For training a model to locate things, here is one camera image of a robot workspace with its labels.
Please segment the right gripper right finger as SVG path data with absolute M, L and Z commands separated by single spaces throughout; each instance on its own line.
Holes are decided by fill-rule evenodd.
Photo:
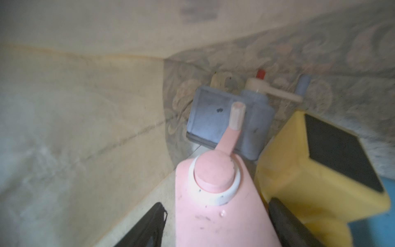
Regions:
M 283 247 L 324 247 L 278 198 L 268 203 L 268 214 Z

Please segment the cream tote bag green handles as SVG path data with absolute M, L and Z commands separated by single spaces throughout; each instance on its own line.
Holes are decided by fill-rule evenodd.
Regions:
M 258 69 L 395 177 L 394 1 L 1 1 L 1 246 L 111 247 L 158 201 L 174 246 L 193 93 Z

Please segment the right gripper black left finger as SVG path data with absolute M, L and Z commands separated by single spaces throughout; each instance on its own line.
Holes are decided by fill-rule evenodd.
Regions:
M 168 212 L 157 202 L 115 247 L 160 247 Z

